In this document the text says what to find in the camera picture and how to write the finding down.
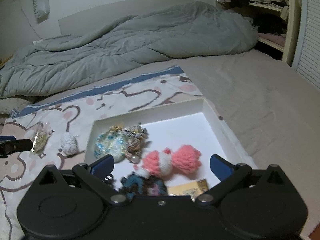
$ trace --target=gray comforter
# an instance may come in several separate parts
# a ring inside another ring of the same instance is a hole
[[[121,18],[87,35],[19,49],[0,70],[0,98],[47,96],[172,58],[236,54],[257,42],[248,21],[202,2]]]

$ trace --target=headboard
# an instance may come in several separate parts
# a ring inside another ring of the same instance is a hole
[[[83,35],[127,15],[141,15],[194,0],[126,0],[90,8],[58,20],[62,35]]]

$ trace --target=blue gripper pad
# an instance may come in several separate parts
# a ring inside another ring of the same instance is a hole
[[[210,158],[210,169],[220,181],[223,181],[233,174],[236,166],[214,154]]]
[[[88,166],[89,172],[104,180],[113,171],[115,161],[111,155],[106,155]]]
[[[15,140],[16,138],[13,135],[9,135],[9,136],[0,136],[0,142],[2,141],[12,141]]]

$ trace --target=blue striped border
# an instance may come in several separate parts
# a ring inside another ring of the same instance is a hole
[[[184,71],[178,66],[178,65],[174,65],[172,67],[169,67],[165,70],[162,71],[158,71],[158,72],[152,72],[152,73],[147,73],[147,74],[142,74],[140,76],[137,76],[135,78],[130,78],[130,79],[126,79],[126,80],[122,80],[122,81],[118,81],[118,82],[114,82],[114,83],[110,83],[104,86],[99,86],[99,87],[94,87],[76,94],[72,94],[69,95],[65,98],[62,98],[58,101],[54,101],[51,103],[47,103],[47,104],[42,104],[42,105],[37,105],[37,104],[33,104],[33,105],[29,105],[26,106],[26,108],[24,108],[19,114],[13,115],[14,118],[15,117],[21,117],[21,116],[25,116],[27,114],[31,114],[33,112],[36,112],[44,107],[49,107],[49,106],[53,106],[59,103],[65,103],[65,102],[69,102],[75,99],[79,99],[79,98],[84,98],[87,96],[94,96],[94,95],[99,95],[105,92],[109,92],[109,91],[113,91],[113,90],[117,90],[127,84],[131,84],[131,83],[139,83],[151,78],[155,78],[161,75],[168,75],[168,74],[181,74],[184,73]]]

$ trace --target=box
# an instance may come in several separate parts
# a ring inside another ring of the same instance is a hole
[[[107,131],[112,125],[127,127],[140,122],[142,127],[147,128],[150,141],[147,148],[143,149],[144,155],[166,147],[174,152],[183,144],[190,144],[202,153],[202,166],[197,173],[184,175],[174,172],[165,178],[167,186],[203,178],[207,179],[209,188],[218,184],[220,181],[211,172],[209,165],[213,154],[218,154],[233,164],[244,162],[255,168],[252,158],[241,147],[226,122],[221,117],[219,119],[211,105],[206,99],[197,98],[96,120],[92,126],[84,162],[90,164],[97,160],[94,147],[100,133]],[[121,187],[120,178],[132,171],[133,164],[127,159],[115,164],[112,172],[116,179],[115,187]]]

